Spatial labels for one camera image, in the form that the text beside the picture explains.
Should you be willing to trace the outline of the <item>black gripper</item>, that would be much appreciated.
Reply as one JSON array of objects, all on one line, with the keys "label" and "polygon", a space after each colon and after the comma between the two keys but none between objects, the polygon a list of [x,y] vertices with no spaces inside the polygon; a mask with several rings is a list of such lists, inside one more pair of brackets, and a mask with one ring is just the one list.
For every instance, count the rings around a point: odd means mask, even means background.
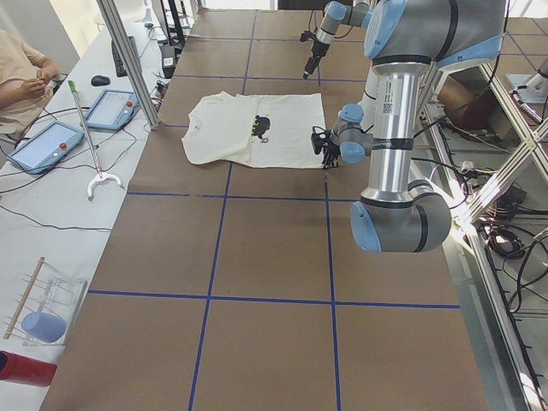
[{"label": "black gripper", "polygon": [[310,75],[314,73],[319,65],[321,59],[326,55],[330,45],[318,40],[313,41],[313,47],[311,49],[312,55],[307,60],[307,64],[304,68],[302,78],[306,80]]},{"label": "black gripper", "polygon": [[331,140],[331,131],[326,130],[324,133],[323,143],[321,146],[322,153],[323,153],[323,169],[329,170],[332,169],[338,169],[340,167],[340,163],[338,162],[338,159],[341,155],[340,148],[337,144],[335,144]]}]

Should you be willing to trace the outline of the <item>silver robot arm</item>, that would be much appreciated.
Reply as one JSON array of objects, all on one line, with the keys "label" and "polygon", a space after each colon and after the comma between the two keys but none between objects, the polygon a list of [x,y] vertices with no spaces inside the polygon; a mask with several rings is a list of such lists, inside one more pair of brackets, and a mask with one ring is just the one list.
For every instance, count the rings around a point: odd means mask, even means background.
[{"label": "silver robot arm", "polygon": [[420,253],[442,244],[452,218],[444,198],[410,167],[414,127],[431,84],[498,56],[503,1],[331,3],[318,39],[329,44],[342,24],[366,29],[370,74],[359,104],[344,106],[326,146],[349,164],[370,161],[366,188],[351,207],[357,246],[370,253]]},{"label": "silver robot arm", "polygon": [[353,5],[344,5],[338,1],[327,3],[320,26],[314,32],[304,31],[300,37],[301,42],[309,39],[313,41],[311,56],[307,60],[302,78],[307,79],[314,73],[337,37],[337,30],[341,25],[366,28],[372,17],[372,9],[370,1],[354,1]]}]

